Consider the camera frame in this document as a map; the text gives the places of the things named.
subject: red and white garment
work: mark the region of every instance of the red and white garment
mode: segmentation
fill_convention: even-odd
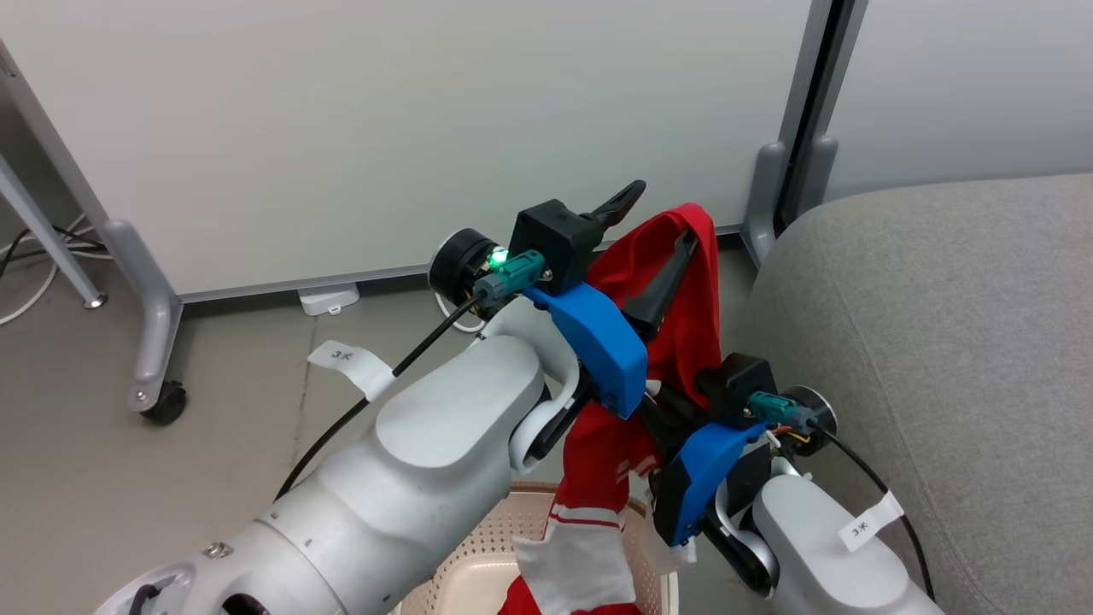
[[[705,210],[692,202],[649,218],[608,248],[589,271],[588,283],[621,307],[645,288],[687,228],[698,246],[660,333],[648,346],[648,378],[703,402],[695,375],[721,362],[717,235]],[[657,462],[653,439],[637,417],[623,422],[599,404],[588,404],[566,437],[564,476],[543,539],[517,540],[520,577],[509,587],[500,615],[637,614],[623,548],[623,512],[630,473],[645,477]]]

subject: gray floor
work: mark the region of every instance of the gray floor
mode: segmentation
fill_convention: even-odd
[[[359,393],[308,368],[328,340],[397,362],[439,322],[430,292],[391,287],[338,317],[304,316],[293,296],[188,309],[171,376],[190,403],[166,428],[126,410],[140,305],[114,269],[84,262],[110,294],[82,309],[59,277],[0,328],[0,596],[5,613],[89,613],[137,575],[228,535],[265,509],[292,464]],[[13,267],[0,315],[48,264]],[[724,347],[752,283],[742,250],[722,252]],[[468,344],[448,333],[403,377],[412,382]],[[336,439],[359,436],[378,405]],[[552,456],[531,480],[556,482]],[[680,575],[682,613],[762,612],[708,544]]]

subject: cable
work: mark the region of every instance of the cable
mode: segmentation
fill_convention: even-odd
[[[87,227],[82,228],[80,230],[77,230],[74,233],[72,232],[72,228],[75,228],[78,225],[80,225],[80,222],[82,222],[85,217],[86,217],[86,215],[83,214],[83,213],[81,213],[75,220],[72,221],[71,224],[68,225],[67,228],[60,228],[58,226],[54,226],[54,228],[56,228],[57,230],[59,230],[59,232],[68,235],[68,236],[66,236],[62,239],[62,241],[64,243],[66,246],[69,245],[70,240],[72,240],[71,237],[74,237],[75,239],[79,239],[81,241],[86,241],[89,244],[89,247],[91,247],[91,248],[98,249],[98,246],[102,246],[103,249],[106,249],[106,246],[103,245],[102,243],[93,240],[93,239],[89,239],[86,237],[81,236],[83,233],[87,233],[90,230],[93,230],[94,229],[93,226],[87,226]],[[27,252],[27,253],[21,253],[19,256],[14,256],[15,248],[19,247],[19,245],[21,243],[27,241],[27,240],[33,240],[36,237],[31,234],[31,229],[30,228],[24,228],[23,232],[21,232],[15,237],[15,240],[13,240],[10,244],[8,244],[7,246],[0,248],[0,251],[4,251],[5,252],[3,260],[0,261],[0,276],[3,276],[3,272],[8,269],[8,264],[11,263],[12,261],[20,260],[22,258],[25,258],[25,257],[28,257],[28,256],[32,256],[32,255],[36,255],[36,253]],[[74,253],[77,256],[80,256],[80,257],[83,257],[83,258],[101,258],[101,259],[110,259],[110,260],[114,259],[114,257],[109,256],[109,253],[91,253],[91,252],[84,252],[84,251],[73,251],[72,253]],[[20,307],[20,309],[15,310],[11,315],[8,315],[7,317],[0,318],[0,327],[7,326],[8,323],[14,321],[15,319],[17,319],[17,318],[22,317],[24,314],[26,314],[26,311],[30,310],[31,307],[33,307],[34,304],[37,303],[39,298],[42,298],[42,295],[46,293],[46,289],[49,288],[49,284],[51,284],[54,282],[54,277],[56,277],[56,276],[57,276],[57,263],[54,262],[52,268],[49,270],[49,274],[46,275],[46,281],[43,282],[42,286],[38,287],[38,291],[34,293],[34,296],[32,296],[30,300],[27,300],[26,303],[24,303],[23,306]]]
[[[348,413],[342,415],[342,417],[338,419],[337,423],[331,425],[330,429],[327,429],[322,434],[322,436],[319,436],[319,439],[316,440],[314,445],[312,445],[312,448],[308,449],[306,453],[304,453],[304,457],[299,458],[299,461],[296,463],[295,468],[293,468],[292,472],[289,473],[289,477],[284,480],[284,483],[281,485],[281,489],[278,490],[277,497],[273,498],[273,501],[280,500],[281,496],[287,494],[292,489],[292,486],[296,484],[296,480],[299,478],[299,473],[304,472],[304,469],[307,468],[307,464],[312,463],[312,460],[319,452],[319,450],[321,450],[322,447],[325,447],[327,442],[329,442],[330,439],[334,437],[334,434],[338,434],[338,431],[341,430],[341,428],[345,427],[345,425],[349,424],[349,422],[353,421],[353,418],[356,417],[356,415],[361,414],[361,411],[363,411],[367,406],[368,406],[368,399],[361,398],[361,401],[357,402],[356,404],[353,404],[353,407],[350,409]]]
[[[106,248],[95,247],[93,245],[70,245],[69,247],[71,248],[69,251],[72,252],[72,256],[82,256],[84,258],[102,258],[102,259],[109,258],[110,260],[114,259],[113,256],[106,252]],[[83,249],[94,249],[97,251],[78,251]],[[32,249],[31,251],[24,251],[22,253],[16,253],[15,256],[12,256],[9,262],[15,262],[16,260],[22,260],[24,258],[33,258],[35,256],[43,256],[45,253],[49,253],[49,250]]]
[[[483,297],[484,293],[480,292],[474,296],[468,298],[467,300],[463,300],[462,305],[460,305],[459,307],[456,307],[455,312],[449,315],[447,319],[444,319],[444,322],[440,323],[440,326],[437,327],[435,330],[433,330],[433,333],[428,334],[428,336],[425,340],[423,340],[422,343],[419,344],[416,348],[411,351],[410,354],[407,355],[407,358],[402,359],[401,364],[395,366],[395,369],[391,370],[391,374],[395,375],[395,378],[402,376],[402,372],[407,371],[407,368],[409,368],[411,364],[416,362],[418,357],[421,357],[422,353],[424,353],[430,346],[432,346],[434,342],[439,340],[439,338],[444,335],[444,332],[448,331],[448,328],[450,328],[453,324],[455,324],[456,321],[459,320],[459,317],[462,317],[467,312],[470,312],[471,307],[473,307],[474,304],[477,304],[479,300],[482,300]]]
[[[15,236],[15,240],[11,241],[11,244],[8,246],[8,251],[4,253],[3,260],[0,260],[0,277],[3,276],[3,272],[8,268],[8,263],[11,262],[12,255],[15,253],[15,248],[19,247],[19,244],[20,241],[23,240],[23,237],[25,237],[28,234],[31,234],[31,229],[23,228],[23,232],[20,233],[17,236]]]
[[[7,326],[8,323],[14,321],[15,319],[22,317],[27,310],[30,310],[31,307],[33,307],[34,304],[37,303],[39,298],[42,298],[42,295],[46,293],[46,288],[49,287],[49,284],[54,282],[54,277],[56,276],[57,276],[57,264],[54,263],[52,269],[49,270],[49,274],[46,275],[46,281],[43,282],[42,287],[38,288],[38,292],[34,293],[34,296],[32,296],[30,300],[24,303],[19,310],[15,310],[11,315],[8,315],[7,317],[0,319],[0,326]]]
[[[858,464],[858,468],[860,468],[861,471],[869,476],[869,480],[872,481],[873,485],[877,485],[882,493],[889,493],[888,485],[884,484],[884,481],[881,481],[881,477],[873,472],[872,468],[869,468],[866,460],[858,457],[858,453],[855,453],[849,447],[839,440],[838,437],[812,419],[809,419],[807,425],[819,430],[820,434],[823,434],[824,438],[831,440],[831,442],[838,447],[839,450],[846,454],[846,457],[850,458],[850,461]],[[922,584],[926,586],[926,595],[929,596],[931,601],[937,602],[933,598],[933,581],[930,580],[930,569],[926,565],[926,554],[922,552],[922,543],[918,540],[918,533],[915,532],[915,528],[910,524],[910,520],[907,519],[906,515],[901,516],[900,521],[903,522],[904,529],[907,530],[907,536],[910,539],[910,545],[915,547],[915,557],[918,558],[918,568],[922,572]]]
[[[444,297],[440,296],[439,292],[436,292],[434,294],[436,294],[436,304],[440,306],[440,314],[443,314],[445,317],[450,317],[451,312],[448,312],[448,306],[444,304]],[[461,326],[459,323],[453,323],[451,327],[456,328],[456,331],[461,331],[463,333],[478,333],[483,329],[485,329],[485,321],[482,321],[481,323],[474,326],[473,328]]]
[[[422,353],[428,350],[428,347],[432,346],[434,342],[436,342],[442,335],[444,335],[444,332],[448,331],[448,328],[450,328],[453,323],[459,320],[459,317],[462,317],[463,315],[469,312],[471,310],[471,307],[473,307],[479,300],[481,300],[483,294],[481,293],[475,294],[474,296],[465,300],[462,305],[456,307],[456,311],[449,315],[447,319],[444,319],[444,322],[437,326],[437,328],[433,330],[433,333],[428,334],[428,336],[425,338],[425,340],[422,341],[421,344],[419,344],[413,351],[411,351],[410,354],[407,355],[407,358],[402,359],[402,363],[399,364],[393,370],[391,370],[391,375],[393,375],[395,378],[401,376],[402,372],[407,370],[407,368],[409,368],[414,362],[418,360],[418,357],[421,357]],[[284,496],[292,489],[292,486],[296,483],[296,480],[299,478],[301,473],[304,472],[304,469],[307,468],[307,464],[310,463],[313,459],[315,459],[315,456],[322,449],[322,447],[325,447],[327,442],[329,442],[330,439],[334,437],[334,434],[338,434],[338,431],[340,431],[341,428],[345,427],[349,424],[349,422],[353,421],[353,418],[356,415],[361,414],[361,411],[363,411],[367,406],[368,406],[368,399],[361,398],[361,400],[356,404],[353,404],[352,409],[350,409],[344,415],[342,415],[342,417],[338,419],[337,423],[331,425],[330,428],[327,429],[322,434],[322,436],[320,436],[319,439],[315,441],[314,445],[312,445],[312,448],[307,449],[307,452],[304,453],[304,457],[299,458],[299,461],[296,462],[296,465],[292,469],[292,472],[289,473],[289,477],[284,480],[284,483],[281,485],[281,489],[278,490],[277,497],[273,498],[273,501],[278,501],[279,499],[281,499],[281,496]]]
[[[91,245],[93,245],[93,246],[95,246],[95,247],[97,247],[99,249],[106,249],[106,245],[105,244],[99,243],[99,241],[97,241],[95,239],[89,239],[87,237],[81,237],[80,235],[73,233],[72,230],[69,230],[68,228],[61,228],[60,226],[54,226],[54,229],[57,230],[58,233],[62,234],[62,235],[68,235],[69,237],[71,237],[71,238],[73,238],[75,240],[87,241]]]

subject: red cloth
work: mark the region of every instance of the red cloth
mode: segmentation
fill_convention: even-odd
[[[647,220],[600,256],[589,271],[588,283],[621,307],[627,297],[645,288],[672,253],[675,238],[687,228],[698,237],[698,246],[660,333],[648,346],[648,378],[685,391],[692,399],[703,402],[695,376],[702,368],[716,367],[721,362],[717,234],[706,211],[689,202]],[[654,450],[653,439],[636,417],[623,422],[599,404],[588,404],[566,437],[563,448],[565,474],[552,511],[608,509],[621,513],[630,497],[630,472],[647,475],[656,461]],[[552,513],[550,523],[597,523],[567,521],[565,513],[561,516]],[[615,531],[622,541],[622,533]],[[513,582],[500,613],[539,614],[522,578]],[[622,615],[637,613],[637,610],[633,604],[609,604],[588,613]]]

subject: caster wheel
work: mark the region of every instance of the caster wheel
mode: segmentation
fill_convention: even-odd
[[[141,416],[155,425],[175,423],[186,409],[186,390],[183,383],[172,380],[164,382],[160,389],[160,400],[154,406],[141,413]]]

